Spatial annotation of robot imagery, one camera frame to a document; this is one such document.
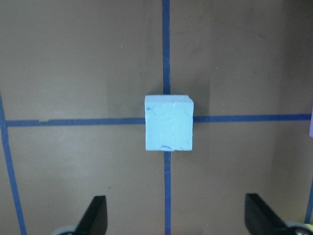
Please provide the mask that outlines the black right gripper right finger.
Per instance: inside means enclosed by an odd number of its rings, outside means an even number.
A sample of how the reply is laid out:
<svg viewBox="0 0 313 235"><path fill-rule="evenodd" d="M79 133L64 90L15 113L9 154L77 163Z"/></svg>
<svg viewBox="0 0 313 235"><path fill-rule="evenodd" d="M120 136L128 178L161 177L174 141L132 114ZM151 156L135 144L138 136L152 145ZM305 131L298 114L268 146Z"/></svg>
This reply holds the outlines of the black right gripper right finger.
<svg viewBox="0 0 313 235"><path fill-rule="evenodd" d="M245 195L245 226L251 235L295 235L256 193Z"/></svg>

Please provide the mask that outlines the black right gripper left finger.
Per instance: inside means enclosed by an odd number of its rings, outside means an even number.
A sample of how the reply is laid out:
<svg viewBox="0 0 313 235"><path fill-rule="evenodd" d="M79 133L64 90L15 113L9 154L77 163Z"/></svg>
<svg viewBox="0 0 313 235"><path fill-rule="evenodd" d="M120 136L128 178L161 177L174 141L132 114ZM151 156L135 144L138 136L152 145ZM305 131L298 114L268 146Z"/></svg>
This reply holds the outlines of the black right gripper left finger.
<svg viewBox="0 0 313 235"><path fill-rule="evenodd" d="M77 225L74 235L105 235L108 228L106 196L95 196Z"/></svg>

